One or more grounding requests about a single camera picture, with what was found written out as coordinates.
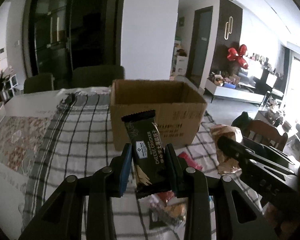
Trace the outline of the red balloon dog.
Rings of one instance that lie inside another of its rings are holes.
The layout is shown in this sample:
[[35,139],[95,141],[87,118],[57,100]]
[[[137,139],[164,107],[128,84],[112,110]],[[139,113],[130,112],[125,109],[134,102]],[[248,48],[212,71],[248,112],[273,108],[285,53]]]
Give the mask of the red balloon dog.
[[236,61],[243,69],[248,69],[249,65],[243,58],[246,52],[247,46],[245,44],[242,44],[238,50],[236,50],[234,47],[231,47],[228,49],[227,59],[229,61]]

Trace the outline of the dark jacket on chair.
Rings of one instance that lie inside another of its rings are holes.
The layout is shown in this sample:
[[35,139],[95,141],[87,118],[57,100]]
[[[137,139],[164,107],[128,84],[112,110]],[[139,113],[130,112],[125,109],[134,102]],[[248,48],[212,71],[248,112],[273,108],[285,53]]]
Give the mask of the dark jacket on chair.
[[241,132],[245,132],[251,123],[252,118],[248,115],[247,112],[242,112],[240,116],[238,116],[232,123],[232,127],[237,127],[241,130]]

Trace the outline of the red snack pouch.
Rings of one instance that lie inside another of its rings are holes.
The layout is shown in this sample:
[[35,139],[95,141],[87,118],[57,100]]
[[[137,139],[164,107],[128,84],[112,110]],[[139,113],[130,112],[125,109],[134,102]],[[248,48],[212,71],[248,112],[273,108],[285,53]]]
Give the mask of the red snack pouch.
[[203,167],[194,161],[192,157],[190,157],[186,152],[181,152],[178,157],[183,158],[189,167],[195,168],[199,171],[203,169]]

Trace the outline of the dark green snack packet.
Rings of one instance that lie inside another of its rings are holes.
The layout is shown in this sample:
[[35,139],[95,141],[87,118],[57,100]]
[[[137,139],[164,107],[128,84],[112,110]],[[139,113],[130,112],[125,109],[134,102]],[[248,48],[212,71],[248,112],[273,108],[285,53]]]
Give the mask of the dark green snack packet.
[[186,204],[174,204],[170,206],[151,206],[149,208],[149,228],[155,229],[169,226],[178,230],[186,222]]

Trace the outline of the white black plaid tablecloth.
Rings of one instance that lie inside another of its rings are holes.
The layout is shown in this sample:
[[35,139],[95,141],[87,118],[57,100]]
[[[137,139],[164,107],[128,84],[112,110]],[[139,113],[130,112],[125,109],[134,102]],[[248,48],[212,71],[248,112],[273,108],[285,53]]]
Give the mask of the white black plaid tablecloth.
[[[69,92],[57,107],[35,158],[26,187],[23,226],[27,226],[58,185],[69,175],[90,176],[119,155],[113,143],[110,90]],[[135,176],[121,198],[111,200],[116,239],[183,239],[185,228],[151,229],[149,203],[135,195]]]

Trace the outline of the dark upholstered chair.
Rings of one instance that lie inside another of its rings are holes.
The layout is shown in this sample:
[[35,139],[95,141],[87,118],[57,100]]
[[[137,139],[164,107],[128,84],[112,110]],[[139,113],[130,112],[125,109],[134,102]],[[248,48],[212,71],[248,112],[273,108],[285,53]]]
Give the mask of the dark upholstered chair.
[[120,65],[80,67],[73,71],[73,88],[109,87],[114,80],[125,78],[125,69]]

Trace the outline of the brown cardboard box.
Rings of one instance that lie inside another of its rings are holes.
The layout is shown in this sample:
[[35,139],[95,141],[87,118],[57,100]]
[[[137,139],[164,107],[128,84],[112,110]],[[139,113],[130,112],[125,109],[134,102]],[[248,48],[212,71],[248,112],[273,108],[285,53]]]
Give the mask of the brown cardboard box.
[[192,144],[199,131],[207,102],[182,81],[115,80],[110,93],[110,119],[115,150],[129,142],[121,118],[154,110],[164,144],[177,147]]

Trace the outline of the red foil snack packet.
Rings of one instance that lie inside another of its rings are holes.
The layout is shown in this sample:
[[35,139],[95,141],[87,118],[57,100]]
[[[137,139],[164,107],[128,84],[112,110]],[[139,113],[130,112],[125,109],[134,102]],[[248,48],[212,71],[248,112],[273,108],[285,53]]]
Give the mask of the red foil snack packet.
[[175,197],[173,191],[157,193],[157,196],[161,199],[164,204],[167,204],[172,198]]

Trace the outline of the floral patterned cloth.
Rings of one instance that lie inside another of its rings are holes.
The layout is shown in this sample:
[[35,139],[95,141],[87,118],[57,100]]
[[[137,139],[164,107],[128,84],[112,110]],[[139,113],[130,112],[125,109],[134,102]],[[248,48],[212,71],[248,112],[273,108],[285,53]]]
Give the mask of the floral patterned cloth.
[[0,123],[0,162],[28,176],[50,123],[49,118],[4,117]]

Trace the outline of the brown wooden chair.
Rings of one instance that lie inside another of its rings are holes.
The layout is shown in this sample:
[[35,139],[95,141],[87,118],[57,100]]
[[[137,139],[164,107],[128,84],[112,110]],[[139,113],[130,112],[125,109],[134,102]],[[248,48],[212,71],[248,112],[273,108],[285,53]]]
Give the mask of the brown wooden chair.
[[272,146],[279,151],[283,151],[288,140],[286,132],[280,134],[276,127],[262,120],[252,120],[243,135],[254,142]]

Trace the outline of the black cheese cracker packet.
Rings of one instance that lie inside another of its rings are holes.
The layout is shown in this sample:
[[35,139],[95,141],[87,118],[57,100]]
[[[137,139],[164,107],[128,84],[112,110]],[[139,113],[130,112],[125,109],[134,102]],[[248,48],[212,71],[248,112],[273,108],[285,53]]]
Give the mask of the black cheese cracker packet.
[[155,110],[138,112],[121,118],[132,145],[136,174],[136,197],[174,191],[171,162],[163,147],[155,121]]

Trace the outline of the white tv cabinet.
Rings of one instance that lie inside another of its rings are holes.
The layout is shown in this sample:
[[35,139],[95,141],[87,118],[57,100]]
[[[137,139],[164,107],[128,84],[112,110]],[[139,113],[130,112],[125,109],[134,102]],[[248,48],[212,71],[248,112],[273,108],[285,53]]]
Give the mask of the white tv cabinet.
[[264,95],[262,94],[252,93],[248,90],[239,88],[233,89],[223,86],[217,86],[209,79],[207,79],[205,83],[205,90],[207,90],[211,94],[211,101],[213,101],[214,98],[226,98],[231,100],[260,104],[264,99]]

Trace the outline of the beige crumpled snack bag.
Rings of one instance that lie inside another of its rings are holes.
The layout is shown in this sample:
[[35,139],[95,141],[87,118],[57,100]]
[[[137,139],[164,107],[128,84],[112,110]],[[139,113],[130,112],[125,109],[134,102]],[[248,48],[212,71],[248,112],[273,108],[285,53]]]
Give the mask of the beige crumpled snack bag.
[[238,127],[217,124],[210,127],[210,133],[215,143],[217,154],[217,171],[221,175],[234,174],[241,170],[231,148],[233,142],[241,143],[242,132]]

